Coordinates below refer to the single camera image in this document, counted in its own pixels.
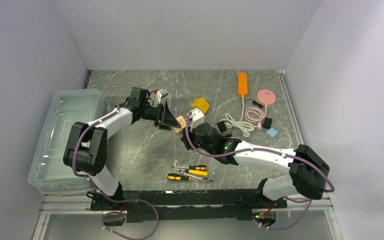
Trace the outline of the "beige wooden cube socket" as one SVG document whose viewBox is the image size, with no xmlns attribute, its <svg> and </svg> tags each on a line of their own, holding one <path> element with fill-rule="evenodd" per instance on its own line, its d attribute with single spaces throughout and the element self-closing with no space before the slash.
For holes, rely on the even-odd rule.
<svg viewBox="0 0 384 240">
<path fill-rule="evenodd" d="M 180 127 L 171 127 L 171 130 L 175 133 L 175 134 L 179 134 L 182 132 L 182 130 L 186 127 L 186 120 L 185 118 L 180 115 L 176 118 L 177 122 L 180 124 Z"/>
</svg>

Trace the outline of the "yellow cube socket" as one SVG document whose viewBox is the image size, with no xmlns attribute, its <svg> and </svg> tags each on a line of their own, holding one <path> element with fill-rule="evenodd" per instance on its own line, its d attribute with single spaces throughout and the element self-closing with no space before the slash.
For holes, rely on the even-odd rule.
<svg viewBox="0 0 384 240">
<path fill-rule="evenodd" d="M 199 109 L 203 114 L 206 114 L 210 108 L 210 105 L 204 97 L 199 97 L 193 101 L 191 108 Z"/>
</svg>

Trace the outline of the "black adapter with cable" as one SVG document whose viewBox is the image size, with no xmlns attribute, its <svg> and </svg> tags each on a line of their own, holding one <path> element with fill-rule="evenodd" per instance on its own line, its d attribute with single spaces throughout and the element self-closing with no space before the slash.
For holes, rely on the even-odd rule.
<svg viewBox="0 0 384 240">
<path fill-rule="evenodd" d="M 227 121 L 227 120 L 221 120 L 217 124 L 217 127 L 219 129 L 219 132 L 224 136 L 224 137 L 232 137 L 232 132 L 233 132 L 233 125 Z"/>
</svg>

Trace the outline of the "blue usb charger plug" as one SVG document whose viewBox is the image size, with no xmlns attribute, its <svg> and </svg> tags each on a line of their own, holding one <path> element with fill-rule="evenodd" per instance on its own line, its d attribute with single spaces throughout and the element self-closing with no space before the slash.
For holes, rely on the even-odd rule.
<svg viewBox="0 0 384 240">
<path fill-rule="evenodd" d="M 267 133 L 272 139 L 275 138 L 275 137 L 279 134 L 279 132 L 278 132 L 275 128 L 273 128 L 273 127 L 271 127 L 269 130 L 267 130 L 266 133 Z"/>
</svg>

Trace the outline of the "round pink power socket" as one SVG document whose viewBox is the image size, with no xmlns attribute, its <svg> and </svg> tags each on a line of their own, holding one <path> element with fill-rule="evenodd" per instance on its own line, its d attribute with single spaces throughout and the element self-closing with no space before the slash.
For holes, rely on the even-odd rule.
<svg viewBox="0 0 384 240">
<path fill-rule="evenodd" d="M 272 106 L 277 100 L 276 94 L 269 89 L 259 90 L 256 97 L 258 102 L 265 106 Z"/>
</svg>

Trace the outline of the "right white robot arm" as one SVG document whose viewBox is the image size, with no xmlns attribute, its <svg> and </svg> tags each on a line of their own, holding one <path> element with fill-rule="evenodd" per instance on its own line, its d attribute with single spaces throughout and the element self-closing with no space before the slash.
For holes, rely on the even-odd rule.
<svg viewBox="0 0 384 240">
<path fill-rule="evenodd" d="M 213 158 L 224 165 L 250 165 L 275 170 L 277 178 L 263 179 L 255 194 L 256 203 L 269 207 L 274 201 L 300 194 L 310 200 L 320 200 L 324 193 L 334 191 L 329 180 L 329 165 L 308 145 L 297 148 L 272 148 L 244 140 L 222 136 L 207 122 L 182 130 L 181 140 L 187 150 Z"/>
</svg>

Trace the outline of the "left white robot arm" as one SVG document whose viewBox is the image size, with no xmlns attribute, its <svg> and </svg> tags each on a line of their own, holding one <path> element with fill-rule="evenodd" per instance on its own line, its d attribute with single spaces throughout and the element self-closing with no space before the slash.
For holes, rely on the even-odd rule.
<svg viewBox="0 0 384 240">
<path fill-rule="evenodd" d="M 115 133 L 143 119 L 152 121 L 160 130 L 170 131 L 181 124 L 170 112 L 167 103 L 153 106 L 151 92 L 134 87 L 125 102 L 108 114 L 90 122 L 75 122 L 70 130 L 62 157 L 75 176 L 85 178 L 97 193 L 104 196 L 104 204 L 111 210 L 124 203 L 123 186 L 106 166 L 108 140 Z"/>
</svg>

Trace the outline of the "small yellow black screwdriver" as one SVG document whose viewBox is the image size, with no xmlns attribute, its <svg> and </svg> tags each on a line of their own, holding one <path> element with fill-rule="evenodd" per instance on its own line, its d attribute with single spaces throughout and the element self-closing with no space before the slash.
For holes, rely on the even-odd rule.
<svg viewBox="0 0 384 240">
<path fill-rule="evenodd" d="M 207 171 L 208 167 L 206 165 L 189 165 L 189 166 L 172 166 L 175 169 L 188 169 L 188 170 L 197 170 L 197 171 Z"/>
</svg>

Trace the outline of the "middle yellow screwdriver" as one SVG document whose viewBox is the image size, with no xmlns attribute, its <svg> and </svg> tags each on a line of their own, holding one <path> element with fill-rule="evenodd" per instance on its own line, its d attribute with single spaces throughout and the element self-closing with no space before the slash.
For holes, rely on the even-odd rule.
<svg viewBox="0 0 384 240">
<path fill-rule="evenodd" d="M 202 176 L 202 177 L 208 176 L 208 172 L 202 171 L 202 170 L 177 169 L 177 171 L 179 174 L 190 174 L 190 175 L 196 175 L 196 176 Z"/>
</svg>

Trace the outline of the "large black yellow screwdriver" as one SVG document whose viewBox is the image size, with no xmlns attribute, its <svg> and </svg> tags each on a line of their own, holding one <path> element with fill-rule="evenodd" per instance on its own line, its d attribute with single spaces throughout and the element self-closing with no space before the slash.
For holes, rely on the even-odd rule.
<svg viewBox="0 0 384 240">
<path fill-rule="evenodd" d="M 213 182 L 213 180 L 210 180 L 206 177 L 195 177 L 195 176 L 190 176 L 190 175 L 182 175 L 178 173 L 168 173 L 166 175 L 166 179 L 169 181 L 184 181 L 184 182 Z"/>
</svg>

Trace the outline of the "orange power strip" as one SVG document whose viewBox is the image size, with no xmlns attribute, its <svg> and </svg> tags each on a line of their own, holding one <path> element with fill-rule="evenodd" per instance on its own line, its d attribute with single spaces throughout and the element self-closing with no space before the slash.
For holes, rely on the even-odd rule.
<svg viewBox="0 0 384 240">
<path fill-rule="evenodd" d="M 239 98 L 248 95 L 248 75 L 246 72 L 239 72 L 237 76 L 237 95 Z"/>
</svg>

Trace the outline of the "clear plastic storage bin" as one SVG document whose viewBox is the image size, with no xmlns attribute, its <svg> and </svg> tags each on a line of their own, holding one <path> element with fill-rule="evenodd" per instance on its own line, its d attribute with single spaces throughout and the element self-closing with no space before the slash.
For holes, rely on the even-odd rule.
<svg viewBox="0 0 384 240">
<path fill-rule="evenodd" d="M 70 195 L 92 189 L 64 165 L 63 155 L 75 122 L 87 123 L 107 114 L 109 101 L 98 89 L 56 91 L 36 147 L 28 183 L 44 195 Z"/>
</svg>

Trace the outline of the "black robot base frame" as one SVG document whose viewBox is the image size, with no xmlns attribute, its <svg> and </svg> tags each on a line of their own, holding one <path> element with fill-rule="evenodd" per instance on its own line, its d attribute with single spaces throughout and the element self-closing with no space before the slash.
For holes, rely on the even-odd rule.
<svg viewBox="0 0 384 240">
<path fill-rule="evenodd" d="M 251 221 L 258 210 L 285 209 L 282 198 L 270 200 L 257 188 L 124 190 L 119 202 L 89 191 L 93 212 L 126 212 L 127 223 L 168 220 L 236 219 Z"/>
</svg>

